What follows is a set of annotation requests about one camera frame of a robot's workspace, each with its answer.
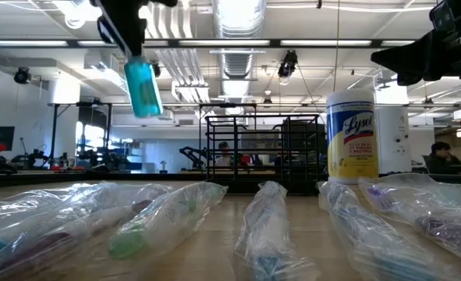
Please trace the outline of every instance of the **laboratory room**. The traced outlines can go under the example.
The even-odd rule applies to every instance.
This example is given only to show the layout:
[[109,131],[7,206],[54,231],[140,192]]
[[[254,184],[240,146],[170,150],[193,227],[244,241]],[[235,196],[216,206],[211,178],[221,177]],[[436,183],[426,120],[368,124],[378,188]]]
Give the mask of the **laboratory room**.
[[461,281],[461,0],[0,0],[0,281]]

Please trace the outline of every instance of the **lysol wipes container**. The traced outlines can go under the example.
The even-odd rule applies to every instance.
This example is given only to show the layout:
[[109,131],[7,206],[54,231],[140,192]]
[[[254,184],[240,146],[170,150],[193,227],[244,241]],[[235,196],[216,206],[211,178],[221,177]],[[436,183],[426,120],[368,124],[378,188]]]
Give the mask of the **lysol wipes container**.
[[327,97],[329,180],[356,184],[361,176],[378,177],[378,142],[374,94],[363,89]]

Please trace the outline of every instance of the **lysol label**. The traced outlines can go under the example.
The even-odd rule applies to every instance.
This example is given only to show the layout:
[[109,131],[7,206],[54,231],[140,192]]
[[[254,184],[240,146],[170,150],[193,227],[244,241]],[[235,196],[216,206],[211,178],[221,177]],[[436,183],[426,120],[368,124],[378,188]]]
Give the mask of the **lysol label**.
[[329,176],[378,176],[374,103],[352,101],[327,108]]

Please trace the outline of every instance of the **plastic bag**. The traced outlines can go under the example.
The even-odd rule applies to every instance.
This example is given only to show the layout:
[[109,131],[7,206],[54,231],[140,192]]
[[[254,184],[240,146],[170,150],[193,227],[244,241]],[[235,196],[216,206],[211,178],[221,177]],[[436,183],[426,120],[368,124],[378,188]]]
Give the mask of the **plastic bag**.
[[406,222],[461,258],[461,185],[437,183],[426,175],[400,174],[360,179],[373,207]]
[[172,250],[197,231],[227,189],[215,183],[195,183],[156,198],[110,239],[110,257],[146,261]]
[[364,280],[461,280],[456,272],[400,235],[380,217],[362,208],[349,187],[325,183],[320,206],[342,241],[352,267]]
[[[82,251],[84,248],[110,237],[101,234],[117,230],[172,188],[157,184],[99,183],[70,187],[68,194],[65,190],[57,191],[57,199],[52,190],[35,190],[3,200],[9,206],[33,207],[29,212],[16,208],[19,222],[12,223],[9,213],[0,217],[0,279],[29,279],[41,272],[57,272],[57,268],[82,266],[76,259],[65,260],[73,255],[87,256],[89,252]],[[46,194],[51,194],[48,199],[51,204],[45,201],[47,198],[43,195]]]
[[244,214],[235,248],[238,280],[280,281],[315,279],[318,271],[307,258],[298,258],[289,238],[285,206],[287,190],[275,182],[260,184]]

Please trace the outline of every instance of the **table surface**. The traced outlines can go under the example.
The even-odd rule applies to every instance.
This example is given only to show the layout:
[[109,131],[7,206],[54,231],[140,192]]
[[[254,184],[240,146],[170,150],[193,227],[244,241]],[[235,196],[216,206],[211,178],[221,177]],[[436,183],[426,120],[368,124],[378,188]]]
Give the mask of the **table surface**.
[[[181,187],[191,182],[155,182]],[[53,183],[22,187],[0,188],[0,198],[26,190],[66,187],[71,183]],[[362,203],[367,202],[357,188],[353,188]],[[145,265],[145,273],[140,277],[73,276],[68,280],[236,280],[232,270],[232,251],[239,237],[243,215],[247,205],[253,200],[250,195],[227,195],[222,203],[206,217],[199,230],[182,242],[174,251],[163,258]],[[319,209],[318,197],[287,197],[289,227],[293,243],[300,257],[312,258],[321,271],[319,281],[362,281],[349,264],[336,231],[327,212]],[[390,222],[410,240],[426,248],[446,265],[456,267],[461,272],[461,259],[429,240],[417,235],[407,225]]]

